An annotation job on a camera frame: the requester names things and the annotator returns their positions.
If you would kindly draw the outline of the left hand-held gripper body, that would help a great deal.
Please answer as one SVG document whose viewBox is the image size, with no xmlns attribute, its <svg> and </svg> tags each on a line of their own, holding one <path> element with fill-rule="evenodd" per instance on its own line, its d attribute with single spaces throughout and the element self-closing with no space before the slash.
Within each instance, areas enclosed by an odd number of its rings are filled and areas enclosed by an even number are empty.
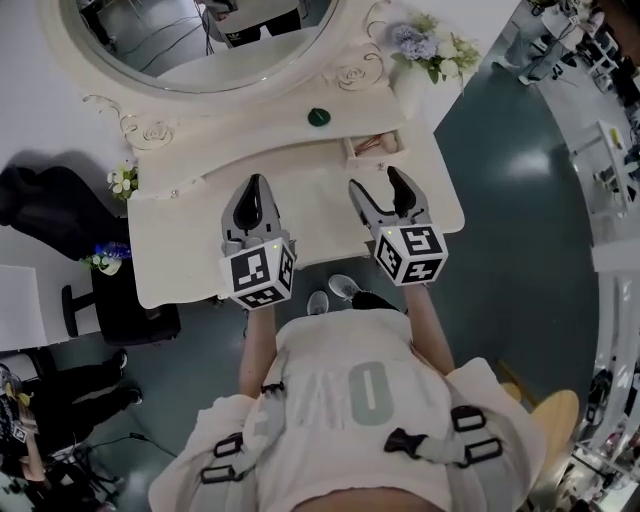
<svg viewBox="0 0 640 512">
<path fill-rule="evenodd" d="M 248 311 L 291 298 L 295 243 L 287 230 L 260 238 L 223 232 L 220 269 L 229 298 Z"/>
</svg>

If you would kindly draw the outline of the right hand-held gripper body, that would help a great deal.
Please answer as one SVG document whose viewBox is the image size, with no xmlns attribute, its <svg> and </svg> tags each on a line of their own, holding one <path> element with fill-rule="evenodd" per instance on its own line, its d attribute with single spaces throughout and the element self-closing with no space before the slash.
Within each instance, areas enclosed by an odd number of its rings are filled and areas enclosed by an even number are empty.
<svg viewBox="0 0 640 512">
<path fill-rule="evenodd" d="M 427 284 L 439 276 L 446 260 L 444 235 L 435 224 L 372 223 L 373 257 L 399 287 Z"/>
</svg>

